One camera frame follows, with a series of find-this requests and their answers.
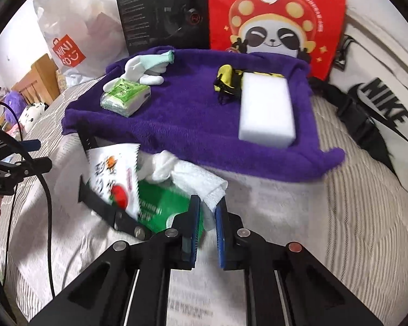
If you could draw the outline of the white snack packet tomato print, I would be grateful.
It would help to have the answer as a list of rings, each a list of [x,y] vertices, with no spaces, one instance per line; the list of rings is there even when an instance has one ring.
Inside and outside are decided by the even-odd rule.
[[[133,219],[138,218],[139,144],[117,143],[89,149],[90,188],[108,204],[116,205]]]

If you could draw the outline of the green wipes packet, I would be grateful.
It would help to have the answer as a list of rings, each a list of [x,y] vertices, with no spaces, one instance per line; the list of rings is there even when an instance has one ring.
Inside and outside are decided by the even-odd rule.
[[[190,204],[197,208],[199,216],[196,238],[198,242],[203,233],[203,214],[199,197],[193,199],[172,183],[151,184],[146,180],[137,182],[129,192],[127,206],[132,217],[143,225],[134,229],[134,236],[143,241],[152,233],[171,228],[175,217],[186,213]]]

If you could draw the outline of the green tissue pack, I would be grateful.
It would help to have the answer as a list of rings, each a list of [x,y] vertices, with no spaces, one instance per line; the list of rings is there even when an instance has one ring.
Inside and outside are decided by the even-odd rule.
[[[113,113],[130,117],[151,97],[151,87],[118,78],[108,91],[103,92],[100,105]]]

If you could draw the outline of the white wet wipe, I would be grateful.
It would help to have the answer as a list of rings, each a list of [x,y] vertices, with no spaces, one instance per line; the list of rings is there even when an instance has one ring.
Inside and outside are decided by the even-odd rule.
[[[226,194],[227,180],[167,150],[154,155],[139,151],[137,175],[139,180],[151,184],[171,183],[189,196],[197,195],[202,202],[204,229],[215,228],[214,212]]]

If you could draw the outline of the white and mint glove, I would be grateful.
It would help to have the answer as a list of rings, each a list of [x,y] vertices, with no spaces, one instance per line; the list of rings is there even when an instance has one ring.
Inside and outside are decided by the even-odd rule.
[[[124,73],[120,77],[110,80],[103,86],[103,91],[109,92],[120,79],[148,86],[161,85],[164,82],[163,74],[174,61],[173,50],[159,55],[135,56],[126,62]]]

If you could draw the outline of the white foam sponge block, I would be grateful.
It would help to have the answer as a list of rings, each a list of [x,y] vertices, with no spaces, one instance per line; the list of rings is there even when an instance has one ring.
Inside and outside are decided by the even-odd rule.
[[[238,138],[278,149],[294,142],[295,119],[285,77],[243,74]]]

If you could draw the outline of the yellow pouch with black straps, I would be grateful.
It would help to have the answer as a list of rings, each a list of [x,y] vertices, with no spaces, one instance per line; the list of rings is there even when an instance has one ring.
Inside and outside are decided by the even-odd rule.
[[[252,82],[275,85],[278,89],[288,89],[287,79],[281,74],[257,72],[234,68],[232,65],[222,65],[214,80],[214,90],[218,93],[217,99],[220,105],[240,101],[244,78]]]

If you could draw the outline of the white plush toy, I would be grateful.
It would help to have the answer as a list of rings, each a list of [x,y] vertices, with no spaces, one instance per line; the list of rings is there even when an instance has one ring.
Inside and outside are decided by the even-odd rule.
[[[28,134],[31,131],[33,126],[41,119],[48,108],[49,105],[44,102],[33,103],[26,106],[19,118],[19,123],[25,134]]]

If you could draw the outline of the purple plush toy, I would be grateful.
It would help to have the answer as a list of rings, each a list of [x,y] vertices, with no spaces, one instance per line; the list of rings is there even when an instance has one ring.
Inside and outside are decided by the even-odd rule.
[[[27,106],[26,100],[19,92],[11,90],[4,98],[4,102],[15,112],[15,115],[17,116],[17,118],[14,118],[11,111],[8,108],[5,109],[6,121],[14,126],[16,124],[16,119],[20,118]]]

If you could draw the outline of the newspaper sheet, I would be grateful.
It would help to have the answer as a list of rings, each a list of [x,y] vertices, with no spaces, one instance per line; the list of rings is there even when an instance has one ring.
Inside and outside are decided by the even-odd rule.
[[[11,242],[8,286],[27,319],[89,266],[113,242],[125,239],[78,201],[78,181],[87,173],[76,135],[60,136],[46,175],[53,207],[36,180],[19,192],[21,213]],[[318,259],[327,244],[327,193],[323,181],[282,183],[229,171],[229,211],[246,227],[270,242],[301,242]],[[174,272],[169,290],[170,325],[243,325],[245,298],[242,274],[219,267],[214,231],[200,240],[197,266]]]

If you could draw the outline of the white Miniso plastic bag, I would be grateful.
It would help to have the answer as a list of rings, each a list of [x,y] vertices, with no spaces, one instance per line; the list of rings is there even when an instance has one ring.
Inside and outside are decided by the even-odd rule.
[[[105,74],[126,57],[121,23],[101,0],[34,0],[40,31],[67,85]]]

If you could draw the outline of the purple fleece towel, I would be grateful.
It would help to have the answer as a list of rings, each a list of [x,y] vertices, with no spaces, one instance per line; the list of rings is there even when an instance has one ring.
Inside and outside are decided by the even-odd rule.
[[[214,80],[222,65],[270,72],[287,78],[295,116],[296,139],[287,149],[239,140],[237,102],[221,105]],[[293,57],[178,49],[152,89],[149,101],[130,117],[104,110],[102,83],[96,83],[65,109],[62,132],[80,127],[114,143],[139,143],[149,153],[169,151],[178,158],[225,171],[291,183],[316,180],[341,165],[344,150],[320,149],[307,81],[310,68]]]

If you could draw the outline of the black headset box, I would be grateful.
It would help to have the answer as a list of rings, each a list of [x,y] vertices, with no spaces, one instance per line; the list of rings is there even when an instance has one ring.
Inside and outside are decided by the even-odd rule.
[[[209,49],[208,0],[116,0],[130,55],[156,46]]]

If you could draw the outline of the white Nike waist bag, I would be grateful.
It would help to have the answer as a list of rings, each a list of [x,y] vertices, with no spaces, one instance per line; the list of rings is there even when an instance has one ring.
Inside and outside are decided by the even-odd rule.
[[[354,8],[327,80],[313,91],[337,109],[351,138],[408,191],[408,41]]]

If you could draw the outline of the red panda paper bag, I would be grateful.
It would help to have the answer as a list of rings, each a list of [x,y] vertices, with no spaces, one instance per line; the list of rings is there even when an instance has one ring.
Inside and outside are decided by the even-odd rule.
[[[208,0],[210,46],[306,60],[327,78],[343,32],[346,0]]]

